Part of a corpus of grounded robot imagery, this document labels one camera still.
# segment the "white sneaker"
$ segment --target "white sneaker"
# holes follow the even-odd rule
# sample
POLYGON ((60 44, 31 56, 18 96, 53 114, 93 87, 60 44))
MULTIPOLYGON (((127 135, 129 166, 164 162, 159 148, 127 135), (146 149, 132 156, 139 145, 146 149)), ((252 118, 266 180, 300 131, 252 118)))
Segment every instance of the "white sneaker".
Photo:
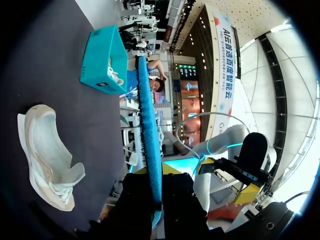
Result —
POLYGON ((124 80, 119 78, 117 75, 118 73, 114 71, 114 69, 111 67, 110 63, 109 63, 109 66, 108 66, 108 75, 110 77, 112 77, 112 79, 117 83, 119 84, 120 86, 122 84, 124 84, 124 80))
POLYGON ((85 167, 81 162, 71 167, 72 155, 58 135, 56 112, 36 105, 26 115, 18 114, 17 120, 33 189, 51 206, 71 211, 75 207, 73 186, 86 175, 85 167))
POLYGON ((138 48, 146 48, 147 47, 147 42, 146 41, 143 41, 143 42, 140 42, 140 43, 138 43, 137 45, 136 45, 136 47, 138 47, 138 48))

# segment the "black cable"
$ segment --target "black cable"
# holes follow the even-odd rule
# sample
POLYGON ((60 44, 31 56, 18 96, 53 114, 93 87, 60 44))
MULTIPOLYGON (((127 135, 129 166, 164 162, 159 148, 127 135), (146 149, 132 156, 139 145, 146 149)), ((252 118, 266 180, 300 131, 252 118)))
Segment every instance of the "black cable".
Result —
POLYGON ((289 198, 287 201, 285 201, 284 203, 287 204, 288 202, 290 202, 291 200, 295 199, 296 197, 299 197, 301 195, 304 195, 304 194, 309 194, 310 191, 303 191, 303 192, 300 192, 296 195, 294 195, 293 197, 289 198))

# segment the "screen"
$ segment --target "screen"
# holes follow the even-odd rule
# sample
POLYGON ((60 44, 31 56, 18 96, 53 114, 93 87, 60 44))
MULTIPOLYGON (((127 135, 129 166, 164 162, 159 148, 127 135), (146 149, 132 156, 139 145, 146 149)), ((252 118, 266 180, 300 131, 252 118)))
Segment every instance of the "screen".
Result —
POLYGON ((201 112, 199 87, 195 80, 181 80, 182 120, 193 117, 183 123, 181 134, 188 137, 185 143, 194 147, 200 142, 200 117, 194 117, 201 112))
POLYGON ((179 65, 180 79, 181 80, 197 80, 197 68, 192 65, 179 65))

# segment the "gray table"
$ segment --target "gray table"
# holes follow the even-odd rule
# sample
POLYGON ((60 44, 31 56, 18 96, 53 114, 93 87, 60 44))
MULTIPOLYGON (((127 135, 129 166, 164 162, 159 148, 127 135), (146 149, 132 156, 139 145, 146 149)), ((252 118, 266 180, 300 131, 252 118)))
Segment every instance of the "gray table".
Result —
POLYGON ((88 221, 98 219, 124 163, 119 96, 79 82, 92 30, 74 1, 52 1, 20 35, 0 72, 0 200, 18 224, 39 236, 46 231, 28 207, 30 202, 67 231, 87 230, 88 221), (72 164, 82 162, 85 167, 86 176, 73 189, 71 212, 47 204, 29 182, 17 114, 35 102, 56 111, 58 133, 73 155, 72 164))

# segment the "blue shirt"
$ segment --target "blue shirt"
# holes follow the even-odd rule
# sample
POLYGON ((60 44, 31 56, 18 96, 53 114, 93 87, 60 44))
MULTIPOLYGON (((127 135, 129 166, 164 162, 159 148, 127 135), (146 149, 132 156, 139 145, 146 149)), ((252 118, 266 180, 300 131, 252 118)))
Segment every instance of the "blue shirt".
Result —
MULTIPOLYGON (((146 70, 148 74, 153 70, 152 68, 148 68, 146 66, 146 70)), ((138 95, 138 79, 137 79, 137 70, 128 70, 126 71, 126 94, 125 98, 134 99, 138 95)))

